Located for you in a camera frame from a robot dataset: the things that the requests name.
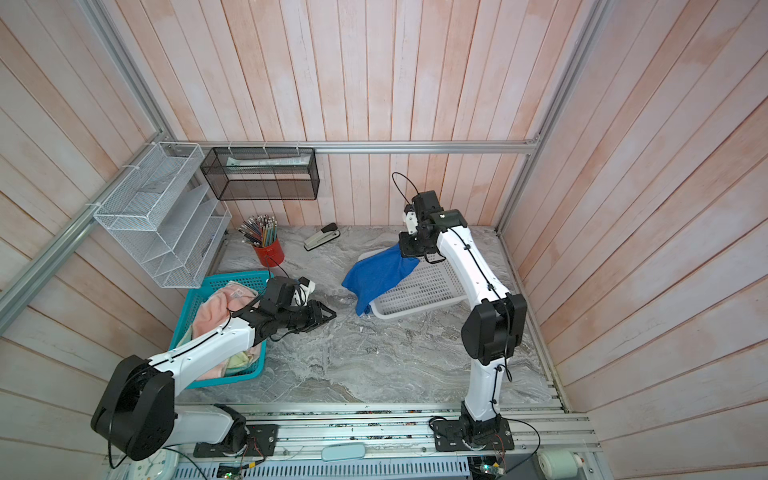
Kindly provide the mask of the white plastic basket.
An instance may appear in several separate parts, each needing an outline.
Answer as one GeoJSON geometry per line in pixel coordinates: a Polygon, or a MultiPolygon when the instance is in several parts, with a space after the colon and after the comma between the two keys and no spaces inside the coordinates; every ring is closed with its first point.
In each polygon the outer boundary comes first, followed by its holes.
{"type": "Polygon", "coordinates": [[[367,312],[383,320],[394,320],[466,300],[458,275],[448,262],[429,263],[420,259],[407,277],[373,299],[367,312]]]}

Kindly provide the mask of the blue towel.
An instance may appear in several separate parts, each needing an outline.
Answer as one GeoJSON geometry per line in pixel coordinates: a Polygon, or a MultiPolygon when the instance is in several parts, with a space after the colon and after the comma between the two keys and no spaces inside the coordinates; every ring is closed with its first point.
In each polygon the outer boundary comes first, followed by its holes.
{"type": "Polygon", "coordinates": [[[419,263],[416,257],[403,257],[399,244],[358,261],[342,281],[357,298],[356,314],[367,314],[374,300],[395,288],[419,263]]]}

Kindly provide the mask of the pink towel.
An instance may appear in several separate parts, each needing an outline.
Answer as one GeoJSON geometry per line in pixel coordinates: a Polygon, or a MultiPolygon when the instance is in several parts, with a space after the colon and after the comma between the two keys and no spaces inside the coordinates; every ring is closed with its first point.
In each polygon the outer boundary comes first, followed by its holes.
{"type": "MultiPolygon", "coordinates": [[[[182,342],[195,340],[198,337],[222,326],[229,319],[230,314],[242,309],[249,302],[257,299],[259,294],[238,282],[229,281],[226,286],[218,289],[211,295],[198,309],[192,326],[188,328],[182,337],[182,342]]],[[[246,351],[251,351],[254,355],[261,356],[261,347],[255,346],[246,351]]],[[[226,367],[226,361],[216,365],[198,380],[212,380],[223,377],[226,367]]]]}

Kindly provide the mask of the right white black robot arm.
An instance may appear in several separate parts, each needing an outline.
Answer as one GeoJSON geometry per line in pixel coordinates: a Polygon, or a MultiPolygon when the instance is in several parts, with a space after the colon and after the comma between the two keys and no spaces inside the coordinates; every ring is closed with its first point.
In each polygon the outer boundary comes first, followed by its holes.
{"type": "Polygon", "coordinates": [[[458,419],[436,416],[428,421],[435,447],[440,452],[512,449],[509,422],[499,412],[499,402],[507,361],[522,341],[526,300],[498,280],[463,215],[443,209],[435,192],[416,194],[404,209],[404,221],[408,230],[399,235],[401,255],[442,257],[457,275],[471,308],[461,329],[462,344],[472,359],[468,392],[458,419]]]}

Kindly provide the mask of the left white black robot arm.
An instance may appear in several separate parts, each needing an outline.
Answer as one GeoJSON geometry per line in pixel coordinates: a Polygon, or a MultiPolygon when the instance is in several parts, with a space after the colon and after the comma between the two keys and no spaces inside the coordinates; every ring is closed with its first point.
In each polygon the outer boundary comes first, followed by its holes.
{"type": "Polygon", "coordinates": [[[273,277],[257,293],[230,282],[204,303],[189,341],[148,359],[131,355],[115,368],[92,415],[91,429],[128,458],[144,460],[184,444],[208,444],[224,456],[249,448],[245,417],[223,404],[179,407],[176,398],[239,354],[278,332],[308,333],[337,314],[312,298],[305,277],[273,277]]]}

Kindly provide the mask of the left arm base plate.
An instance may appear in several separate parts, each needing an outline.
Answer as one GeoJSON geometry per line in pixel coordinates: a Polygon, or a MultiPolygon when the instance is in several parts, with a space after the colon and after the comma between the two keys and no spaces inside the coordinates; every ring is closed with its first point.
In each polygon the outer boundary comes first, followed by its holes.
{"type": "Polygon", "coordinates": [[[269,457],[274,454],[278,432],[276,424],[235,424],[221,442],[197,443],[193,455],[196,458],[269,457]]]}

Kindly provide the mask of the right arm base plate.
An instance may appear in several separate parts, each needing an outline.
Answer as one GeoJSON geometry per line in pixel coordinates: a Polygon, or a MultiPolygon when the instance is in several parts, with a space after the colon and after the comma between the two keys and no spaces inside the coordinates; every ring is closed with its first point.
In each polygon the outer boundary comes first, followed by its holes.
{"type": "Polygon", "coordinates": [[[500,416],[487,421],[469,417],[449,420],[435,416],[428,420],[438,452],[497,450],[502,453],[515,448],[508,423],[500,416]]]}

